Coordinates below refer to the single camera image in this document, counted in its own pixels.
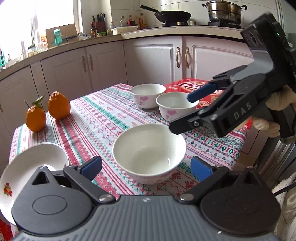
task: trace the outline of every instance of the scissors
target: scissors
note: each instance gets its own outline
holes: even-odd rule
[[[97,15],[97,18],[98,18],[98,22],[104,22],[105,21],[105,14],[100,13]]]

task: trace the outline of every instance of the patterned tablecloth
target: patterned tablecloth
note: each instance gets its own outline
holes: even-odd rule
[[[120,194],[179,196],[198,183],[190,171],[193,156],[199,156],[213,165],[223,164],[233,168],[248,130],[242,128],[217,138],[209,129],[199,128],[182,134],[187,143],[186,157],[169,180],[157,185],[143,185],[132,180],[113,159],[115,139],[136,125],[168,125],[168,122],[160,115],[158,108],[138,108],[129,93],[130,88],[118,84],[73,100],[71,114],[67,118],[56,121],[47,113],[46,127],[39,133],[33,134],[26,124],[18,127],[13,136],[9,161],[40,142],[53,142],[62,146],[72,164],[81,165],[99,155],[103,160],[103,168],[93,183],[117,198]]]

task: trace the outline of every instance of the black frying pan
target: black frying pan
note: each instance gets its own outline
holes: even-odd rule
[[[165,23],[176,23],[176,22],[187,22],[190,17],[191,13],[188,12],[182,12],[182,11],[161,11],[159,12],[158,10],[154,8],[147,7],[145,5],[140,5],[140,8],[146,9],[148,11],[155,12],[155,17]]]

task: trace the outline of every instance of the hand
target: hand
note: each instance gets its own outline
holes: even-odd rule
[[[289,104],[292,105],[293,109],[296,111],[296,93],[293,90],[285,85],[282,91],[272,93],[268,101],[266,101],[266,106],[271,110],[283,110]],[[250,119],[253,120],[253,126],[265,132],[268,137],[277,137],[279,136],[280,125],[275,122],[269,122],[263,118],[257,118],[251,116],[247,120],[245,120],[242,124],[240,124],[236,129],[242,127],[247,121]]]

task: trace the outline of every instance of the white bowl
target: white bowl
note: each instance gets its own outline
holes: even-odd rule
[[[133,100],[136,105],[143,109],[152,109],[157,107],[156,98],[166,87],[159,84],[142,84],[130,89]]]
[[[0,195],[0,209],[7,221],[15,225],[11,215],[11,208],[15,199],[38,167],[46,166],[50,171],[55,171],[62,170],[64,166],[68,165],[67,153],[62,147],[54,143],[37,144],[17,156],[5,168],[0,179],[0,187],[3,192],[6,183],[9,184],[12,191],[11,196],[5,193]]]
[[[162,117],[171,122],[179,117],[194,112],[199,100],[190,103],[185,92],[168,92],[156,98]]]
[[[123,132],[113,145],[117,164],[135,181],[161,183],[173,174],[186,153],[186,143],[161,124],[135,126]]]

